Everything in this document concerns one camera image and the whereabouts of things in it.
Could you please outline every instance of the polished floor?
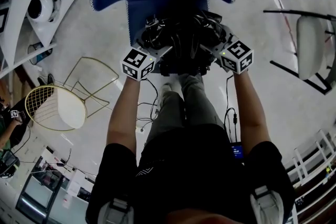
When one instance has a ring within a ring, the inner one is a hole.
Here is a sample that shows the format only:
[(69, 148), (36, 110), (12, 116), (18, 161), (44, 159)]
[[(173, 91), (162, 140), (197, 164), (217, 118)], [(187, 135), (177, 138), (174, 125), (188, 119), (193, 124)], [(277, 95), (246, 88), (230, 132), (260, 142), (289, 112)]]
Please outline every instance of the polished floor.
[[(323, 14), (336, 14), (333, 0), (236, 0), (233, 4), (220, 0), (210, 0), (210, 10), (223, 16), (223, 24), (246, 44), (255, 49), (255, 63), (249, 74), (265, 109), (267, 124), (272, 141), (283, 155), (283, 162), (291, 160), (293, 150), (319, 129), (328, 130), (336, 118), (336, 90), (324, 96), (304, 82), (272, 66), (275, 60), (293, 70), (297, 61), (296, 20), (298, 16), (264, 14), (264, 9), (301, 9)], [(81, 56), (95, 57), (121, 74), (119, 60), (129, 46), (126, 4), (121, 1), (109, 8), (94, 12), (89, 0), (76, 0), (56, 33), (58, 47), (40, 64), (43, 73), (51, 72), (55, 79), (64, 81)], [(333, 60), (334, 40), (326, 42), (326, 61), (321, 74), (325, 75), (326, 63)], [(26, 63), (25, 68), (33, 79), (37, 69)], [(204, 76), (206, 94), (214, 105), (219, 117), (224, 120), (226, 111), (226, 74), (213, 64), (211, 71)], [(96, 66), (95, 71), (81, 69), (78, 77), (84, 79), (89, 88), (94, 89), (111, 75)], [(151, 74), (149, 79), (159, 88), (172, 78)], [(120, 94), (125, 76), (106, 88), (99, 97), (108, 99), (113, 106)], [(154, 89), (146, 81), (141, 82), (140, 102), (152, 103)], [(229, 105), (237, 108), (233, 80), (228, 85)], [(141, 105), (139, 118), (149, 116), (149, 105)], [(39, 129), (52, 148), (66, 159), (72, 148), (71, 163), (92, 174), (97, 174), (106, 142), (108, 120), (111, 110), (103, 109), (90, 117), (84, 126), (71, 132), (52, 132)], [(138, 121), (141, 128), (146, 122)], [(137, 159), (141, 156), (144, 142), (151, 124), (143, 133), (137, 133)]]

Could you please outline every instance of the shelf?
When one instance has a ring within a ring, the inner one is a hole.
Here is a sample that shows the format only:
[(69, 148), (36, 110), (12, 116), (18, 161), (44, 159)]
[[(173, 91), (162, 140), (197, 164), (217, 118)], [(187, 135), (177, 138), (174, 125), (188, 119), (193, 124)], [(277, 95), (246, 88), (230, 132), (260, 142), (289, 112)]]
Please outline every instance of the shelf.
[(14, 64), (12, 64), (10, 67), (6, 67), (4, 68), (1, 72), (0, 72), (0, 78), (2, 78), (3, 76), (7, 75), (9, 72), (11, 72), (13, 69), (17, 68), (18, 66), (22, 65), (23, 63), (25, 63), (26, 61), (31, 60), (31, 58), (41, 54), (42, 52), (45, 52), (46, 50), (50, 50), (52, 48), (54, 48), (57, 44), (56, 43), (52, 43), (49, 45), (48, 48), (40, 48), (22, 58), (20, 58), (17, 62), (15, 62)]
[(10, 70), (13, 70), (13, 66), (15, 65), (16, 45), (29, 3), (30, 0), (10, 0), (6, 26), (0, 36), (0, 46)]
[(36, 35), (38, 36), (38, 38), (40, 39), (45, 48), (48, 48), (59, 24), (63, 20), (66, 12), (68, 11), (68, 9), (70, 8), (70, 6), (74, 1), (75, 0), (61, 0), (59, 14), (57, 20), (54, 22), (36, 23), (30, 18), (28, 18)]

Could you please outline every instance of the black t-shirt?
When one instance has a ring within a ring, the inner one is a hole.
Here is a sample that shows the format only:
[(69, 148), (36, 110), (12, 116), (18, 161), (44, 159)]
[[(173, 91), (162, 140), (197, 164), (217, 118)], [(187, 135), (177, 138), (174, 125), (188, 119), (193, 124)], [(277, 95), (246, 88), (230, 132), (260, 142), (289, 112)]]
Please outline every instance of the black t-shirt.
[(125, 146), (106, 146), (86, 217), (88, 223), (97, 223), (104, 204), (127, 194), (135, 223), (163, 223), (169, 212), (186, 208), (255, 223), (250, 195), (264, 185), (280, 194), (287, 220), (294, 190), (273, 143), (255, 146), (243, 165), (220, 126), (198, 125), (150, 141), (139, 167)]

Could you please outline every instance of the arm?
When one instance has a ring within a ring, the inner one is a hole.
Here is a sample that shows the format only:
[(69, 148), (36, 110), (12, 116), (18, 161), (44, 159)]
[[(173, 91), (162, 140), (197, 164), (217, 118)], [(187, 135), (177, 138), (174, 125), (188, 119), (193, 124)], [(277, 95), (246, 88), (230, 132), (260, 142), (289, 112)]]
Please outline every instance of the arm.
[(114, 106), (106, 144), (117, 143), (129, 148), (134, 154), (136, 151), (136, 113), (138, 110), (138, 99), (140, 82), (127, 77), (124, 88)]
[(247, 72), (234, 76), (237, 92), (240, 138), (247, 156), (257, 144), (270, 141), (263, 106)]
[(12, 135), (12, 132), (14, 131), (15, 127), (20, 125), (21, 123), (17, 120), (12, 120), (12, 122), (9, 124), (7, 129), (4, 131), (4, 133), (0, 136), (0, 148), (3, 149), (3, 147), (6, 145), (7, 141), (9, 140), (10, 136)]

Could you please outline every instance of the robotic hand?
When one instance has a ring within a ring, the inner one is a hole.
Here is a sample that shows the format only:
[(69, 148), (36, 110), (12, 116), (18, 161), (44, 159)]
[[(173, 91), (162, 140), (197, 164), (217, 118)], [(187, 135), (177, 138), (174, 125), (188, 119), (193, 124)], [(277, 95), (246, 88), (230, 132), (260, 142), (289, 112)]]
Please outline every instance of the robotic hand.
[(221, 21), (205, 10), (148, 18), (120, 61), (122, 72), (138, 81), (151, 72), (204, 75), (213, 62), (226, 72), (244, 72), (254, 62), (254, 51)]

